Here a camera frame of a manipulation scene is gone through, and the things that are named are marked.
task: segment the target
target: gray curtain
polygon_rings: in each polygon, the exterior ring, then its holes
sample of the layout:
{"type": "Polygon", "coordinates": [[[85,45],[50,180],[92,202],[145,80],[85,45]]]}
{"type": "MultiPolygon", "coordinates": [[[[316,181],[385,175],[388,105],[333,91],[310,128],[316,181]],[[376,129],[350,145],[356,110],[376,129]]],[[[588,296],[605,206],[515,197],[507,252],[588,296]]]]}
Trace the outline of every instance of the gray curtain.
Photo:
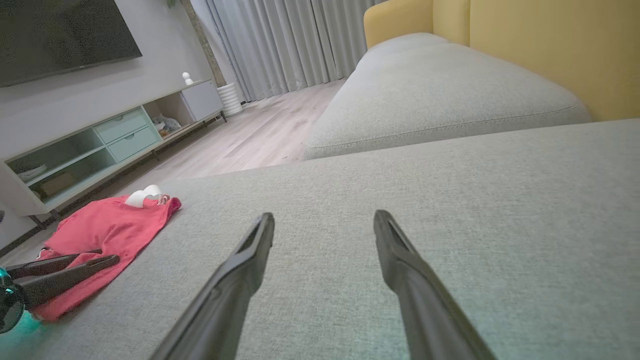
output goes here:
{"type": "Polygon", "coordinates": [[[247,100],[349,76],[367,51],[362,18],[384,0],[207,0],[247,100]]]}

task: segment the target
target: white figurine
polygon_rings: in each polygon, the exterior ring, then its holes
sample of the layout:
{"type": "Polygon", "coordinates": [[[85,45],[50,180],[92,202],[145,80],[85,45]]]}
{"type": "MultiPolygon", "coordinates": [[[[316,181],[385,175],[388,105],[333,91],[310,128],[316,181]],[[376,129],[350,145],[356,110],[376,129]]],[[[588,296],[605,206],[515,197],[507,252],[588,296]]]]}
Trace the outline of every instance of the white figurine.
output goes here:
{"type": "Polygon", "coordinates": [[[193,84],[193,80],[191,80],[190,75],[189,75],[188,72],[183,72],[182,73],[182,78],[184,79],[184,84],[185,85],[193,84]]]}

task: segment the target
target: red cloth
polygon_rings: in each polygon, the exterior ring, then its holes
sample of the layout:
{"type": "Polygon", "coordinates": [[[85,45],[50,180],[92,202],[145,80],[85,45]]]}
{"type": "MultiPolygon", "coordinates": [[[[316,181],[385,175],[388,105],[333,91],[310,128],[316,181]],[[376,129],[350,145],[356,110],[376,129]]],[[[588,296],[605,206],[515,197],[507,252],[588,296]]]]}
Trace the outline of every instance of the red cloth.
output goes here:
{"type": "Polygon", "coordinates": [[[48,303],[33,308],[32,313],[46,321],[57,320],[105,287],[153,240],[182,205],[178,198],[171,198],[162,205],[157,205],[157,200],[145,199],[144,208],[134,208],[125,205],[127,198],[123,196],[93,201],[60,222],[58,230],[45,243],[49,250],[40,253],[41,259],[102,249],[102,254],[81,254],[68,267],[108,255],[120,256],[120,262],[80,282],[48,303]]]}

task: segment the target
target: white object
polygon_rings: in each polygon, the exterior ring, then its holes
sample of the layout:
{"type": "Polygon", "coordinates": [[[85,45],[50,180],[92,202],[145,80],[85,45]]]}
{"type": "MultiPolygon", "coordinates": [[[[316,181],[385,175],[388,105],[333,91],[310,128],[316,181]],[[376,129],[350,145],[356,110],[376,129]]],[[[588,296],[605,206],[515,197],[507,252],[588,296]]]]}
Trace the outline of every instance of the white object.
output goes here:
{"type": "Polygon", "coordinates": [[[223,107],[216,85],[211,80],[184,89],[182,97],[194,121],[211,117],[211,115],[220,112],[223,107]]]}
{"type": "Polygon", "coordinates": [[[219,87],[218,93],[220,94],[220,99],[222,99],[222,105],[224,106],[223,111],[225,112],[225,116],[234,116],[244,111],[244,108],[242,107],[242,104],[240,104],[240,100],[238,99],[236,84],[231,83],[219,87]]]}
{"type": "Polygon", "coordinates": [[[182,73],[182,78],[184,79],[184,84],[185,85],[193,84],[193,80],[191,80],[191,75],[189,75],[188,72],[183,72],[182,73]]]}
{"type": "Polygon", "coordinates": [[[27,181],[34,179],[36,176],[43,174],[45,171],[47,171],[47,165],[40,165],[39,167],[19,173],[18,177],[26,183],[27,181]]]}
{"type": "Polygon", "coordinates": [[[145,199],[158,200],[158,205],[166,204],[169,200],[169,195],[163,195],[162,190],[158,185],[149,185],[144,190],[138,190],[129,196],[124,202],[125,205],[133,206],[134,208],[142,208],[144,206],[145,199]]]}

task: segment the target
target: cabinet leg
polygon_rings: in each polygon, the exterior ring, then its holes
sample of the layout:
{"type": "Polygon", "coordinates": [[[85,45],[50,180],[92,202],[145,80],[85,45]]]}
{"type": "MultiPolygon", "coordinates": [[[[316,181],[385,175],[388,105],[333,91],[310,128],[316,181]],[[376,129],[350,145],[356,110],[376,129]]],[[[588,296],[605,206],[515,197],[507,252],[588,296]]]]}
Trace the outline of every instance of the cabinet leg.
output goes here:
{"type": "Polygon", "coordinates": [[[42,221],[40,221],[39,218],[37,218],[35,215],[29,215],[29,218],[33,220],[34,223],[36,223],[36,225],[38,226],[38,228],[40,230],[44,230],[47,227],[42,223],[42,221]]]}

